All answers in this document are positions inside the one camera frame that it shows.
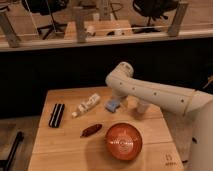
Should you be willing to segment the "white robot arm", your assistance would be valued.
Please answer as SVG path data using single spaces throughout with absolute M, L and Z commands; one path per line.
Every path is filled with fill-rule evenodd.
M 191 88 L 133 78 L 133 67 L 119 63 L 106 77 L 116 99 L 128 95 L 157 105 L 171 113 L 195 119 L 187 171 L 213 171 L 213 94 Z

